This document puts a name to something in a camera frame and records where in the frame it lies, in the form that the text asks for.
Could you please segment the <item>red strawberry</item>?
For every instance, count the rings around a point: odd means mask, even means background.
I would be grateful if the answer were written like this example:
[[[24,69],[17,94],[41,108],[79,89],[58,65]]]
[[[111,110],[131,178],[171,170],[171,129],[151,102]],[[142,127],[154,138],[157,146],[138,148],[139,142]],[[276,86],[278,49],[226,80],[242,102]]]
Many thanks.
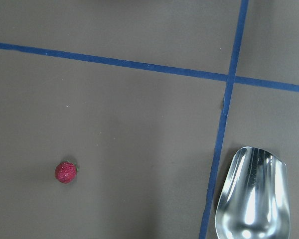
[[[79,166],[68,160],[61,161],[55,168],[54,176],[57,181],[63,184],[71,183],[79,172]]]

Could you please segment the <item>silver metal scoop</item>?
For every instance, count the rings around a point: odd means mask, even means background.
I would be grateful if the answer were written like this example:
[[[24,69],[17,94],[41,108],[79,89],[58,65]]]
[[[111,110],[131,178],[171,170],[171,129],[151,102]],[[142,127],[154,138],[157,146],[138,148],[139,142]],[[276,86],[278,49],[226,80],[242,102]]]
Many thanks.
[[[287,166],[246,146],[233,156],[215,213],[219,239],[288,239],[291,213]]]

